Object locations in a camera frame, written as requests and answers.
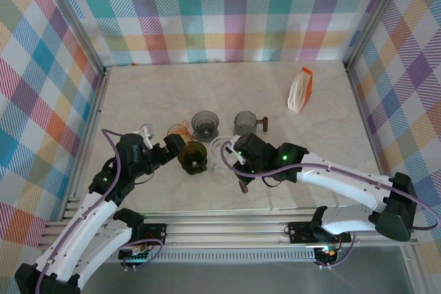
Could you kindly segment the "grey glass server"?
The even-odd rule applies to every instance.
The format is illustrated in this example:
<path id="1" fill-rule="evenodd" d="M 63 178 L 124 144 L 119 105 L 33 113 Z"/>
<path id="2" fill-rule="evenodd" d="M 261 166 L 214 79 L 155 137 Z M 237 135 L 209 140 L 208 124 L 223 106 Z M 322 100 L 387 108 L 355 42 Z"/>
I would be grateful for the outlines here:
<path id="1" fill-rule="evenodd" d="M 268 132 L 269 119 L 264 116 L 257 119 L 255 113 L 250 111 L 239 112 L 234 119 L 234 135 L 244 136 L 246 134 L 256 134 L 257 126 L 261 125 L 264 133 Z"/>

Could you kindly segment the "orange glass cup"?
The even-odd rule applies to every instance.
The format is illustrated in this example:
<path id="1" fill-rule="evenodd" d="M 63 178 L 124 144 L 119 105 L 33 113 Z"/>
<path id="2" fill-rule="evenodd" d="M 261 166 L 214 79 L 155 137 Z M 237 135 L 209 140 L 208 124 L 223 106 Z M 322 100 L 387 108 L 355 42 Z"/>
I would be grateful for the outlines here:
<path id="1" fill-rule="evenodd" d="M 168 131 L 167 131 L 168 135 L 171 134 L 178 134 L 180 135 L 185 141 L 191 141 L 192 140 L 192 135 L 189 132 L 189 121 L 188 120 L 184 120 L 182 123 L 180 124 L 175 124 L 172 125 Z"/>

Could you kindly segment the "amber plastic coffee dripper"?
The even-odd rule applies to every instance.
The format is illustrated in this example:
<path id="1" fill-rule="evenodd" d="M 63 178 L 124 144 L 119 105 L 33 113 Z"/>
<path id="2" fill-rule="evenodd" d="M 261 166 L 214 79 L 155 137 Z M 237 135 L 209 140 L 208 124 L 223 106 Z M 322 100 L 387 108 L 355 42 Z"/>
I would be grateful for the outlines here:
<path id="1" fill-rule="evenodd" d="M 181 167 L 189 174 L 201 174 L 207 170 L 206 147 L 197 141 L 190 141 L 178 155 Z"/>

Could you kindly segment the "orange and white filter packet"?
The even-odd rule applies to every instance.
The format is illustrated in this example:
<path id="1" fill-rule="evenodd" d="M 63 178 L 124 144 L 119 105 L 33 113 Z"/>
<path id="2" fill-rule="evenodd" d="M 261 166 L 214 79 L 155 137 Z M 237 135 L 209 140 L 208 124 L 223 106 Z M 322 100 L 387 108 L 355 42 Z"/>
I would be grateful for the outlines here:
<path id="1" fill-rule="evenodd" d="M 307 67 L 302 67 L 301 71 L 296 75 L 291 84 L 287 99 L 287 107 L 291 111 L 299 114 L 311 97 L 312 88 L 313 72 Z"/>

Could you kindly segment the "left circuit board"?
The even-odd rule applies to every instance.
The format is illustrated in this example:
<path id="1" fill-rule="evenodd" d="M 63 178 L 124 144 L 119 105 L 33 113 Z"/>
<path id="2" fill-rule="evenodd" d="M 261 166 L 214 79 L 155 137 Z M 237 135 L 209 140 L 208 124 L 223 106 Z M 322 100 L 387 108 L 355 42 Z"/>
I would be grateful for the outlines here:
<path id="1" fill-rule="evenodd" d="M 126 264 L 141 264 L 152 257 L 154 244 L 141 244 L 134 248 L 123 248 L 118 250 L 118 259 Z"/>

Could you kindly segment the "circuit board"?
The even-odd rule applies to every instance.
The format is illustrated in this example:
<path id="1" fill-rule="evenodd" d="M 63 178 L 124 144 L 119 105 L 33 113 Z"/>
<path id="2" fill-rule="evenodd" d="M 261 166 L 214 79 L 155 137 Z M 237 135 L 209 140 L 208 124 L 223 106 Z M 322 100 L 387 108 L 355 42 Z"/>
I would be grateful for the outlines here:
<path id="1" fill-rule="evenodd" d="M 335 264 L 338 259 L 338 254 L 341 251 L 340 247 L 322 246 L 314 248 L 315 263 L 321 264 Z"/>
<path id="2" fill-rule="evenodd" d="M 141 264 L 152 257 L 154 244 L 141 244 L 134 248 L 123 248 L 118 250 L 118 259 L 126 264 Z"/>

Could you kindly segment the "colourful checked backdrop cloth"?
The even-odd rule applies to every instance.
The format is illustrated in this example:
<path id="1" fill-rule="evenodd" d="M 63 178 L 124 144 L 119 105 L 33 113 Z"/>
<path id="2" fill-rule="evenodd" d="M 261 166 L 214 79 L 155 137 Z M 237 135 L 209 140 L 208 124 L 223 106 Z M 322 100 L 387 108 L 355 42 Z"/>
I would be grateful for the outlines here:
<path id="1" fill-rule="evenodd" d="M 98 78 L 54 0 L 0 0 L 0 246 L 57 217 Z"/>
<path id="2" fill-rule="evenodd" d="M 380 0 L 369 0 L 352 55 Z M 390 0 L 351 73 L 380 168 L 441 216 L 441 0 Z"/>
<path id="3" fill-rule="evenodd" d="M 69 0 L 106 65 L 342 60 L 369 0 Z"/>

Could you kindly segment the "right circuit board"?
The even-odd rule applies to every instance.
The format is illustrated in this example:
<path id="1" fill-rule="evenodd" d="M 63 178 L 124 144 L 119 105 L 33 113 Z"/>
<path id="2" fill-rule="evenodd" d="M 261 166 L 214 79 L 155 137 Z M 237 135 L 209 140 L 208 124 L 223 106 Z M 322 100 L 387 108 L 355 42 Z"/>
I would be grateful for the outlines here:
<path id="1" fill-rule="evenodd" d="M 341 251 L 340 247 L 322 246 L 314 248 L 315 263 L 321 264 L 335 264 L 338 259 L 338 254 Z"/>

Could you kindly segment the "grey metal base panel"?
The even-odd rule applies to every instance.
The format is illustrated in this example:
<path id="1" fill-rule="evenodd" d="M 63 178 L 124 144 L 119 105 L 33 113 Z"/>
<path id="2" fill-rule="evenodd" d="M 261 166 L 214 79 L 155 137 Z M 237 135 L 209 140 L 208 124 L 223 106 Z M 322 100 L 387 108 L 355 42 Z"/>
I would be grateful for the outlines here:
<path id="1" fill-rule="evenodd" d="M 105 264 L 81 294 L 414 294 L 414 290 L 401 273 L 328 271 L 302 263 L 157 263 L 135 273 Z"/>

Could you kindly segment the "aluminium side rail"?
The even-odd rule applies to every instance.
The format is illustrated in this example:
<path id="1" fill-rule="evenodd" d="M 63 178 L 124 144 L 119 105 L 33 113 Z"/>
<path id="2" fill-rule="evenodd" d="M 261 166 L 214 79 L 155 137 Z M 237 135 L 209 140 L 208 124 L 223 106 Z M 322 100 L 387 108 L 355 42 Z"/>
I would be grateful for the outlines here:
<path id="1" fill-rule="evenodd" d="M 63 199 L 61 210 L 59 212 L 59 221 L 65 220 L 65 213 L 68 209 L 68 203 L 72 199 L 81 198 L 85 173 L 87 171 L 86 163 L 90 159 L 90 154 L 93 146 L 93 141 L 96 136 L 96 129 L 99 124 L 99 118 L 101 115 L 102 104 L 105 99 L 107 86 L 109 83 L 110 75 L 112 73 L 112 66 L 107 66 L 103 69 L 101 76 L 98 80 L 96 94 L 92 99 L 93 103 L 90 108 L 87 125 L 85 126 L 84 137 L 79 146 L 79 152 L 74 162 L 74 167 L 71 173 L 71 178 L 68 183 L 65 198 Z"/>

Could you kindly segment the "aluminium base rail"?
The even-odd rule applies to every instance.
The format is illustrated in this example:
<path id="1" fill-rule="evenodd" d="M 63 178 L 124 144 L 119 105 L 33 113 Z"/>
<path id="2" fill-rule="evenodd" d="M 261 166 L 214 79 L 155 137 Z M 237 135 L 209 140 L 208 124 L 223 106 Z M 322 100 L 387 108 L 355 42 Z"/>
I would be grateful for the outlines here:
<path id="1" fill-rule="evenodd" d="M 79 200 L 71 200 L 60 222 L 48 222 L 43 230 L 38 249 L 44 251 L 61 234 L 79 209 Z M 303 240 L 290 244 L 285 227 L 289 222 L 312 219 L 313 208 L 237 209 L 220 211 L 181 211 L 144 213 L 148 224 L 166 224 L 166 249 L 251 249 L 308 248 L 338 246 L 338 243 L 312 243 Z M 356 246 L 416 245 L 416 235 L 409 242 L 397 242 L 373 231 L 358 232 Z"/>

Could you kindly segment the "short aluminium frame post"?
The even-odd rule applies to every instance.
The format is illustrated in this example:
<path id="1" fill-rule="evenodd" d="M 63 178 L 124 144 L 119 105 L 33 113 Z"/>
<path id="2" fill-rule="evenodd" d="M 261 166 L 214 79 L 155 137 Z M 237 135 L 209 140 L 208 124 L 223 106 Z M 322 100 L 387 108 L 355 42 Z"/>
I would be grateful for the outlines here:
<path id="1" fill-rule="evenodd" d="M 423 274 L 413 246 L 401 246 L 400 251 L 413 288 L 414 294 L 427 294 Z"/>

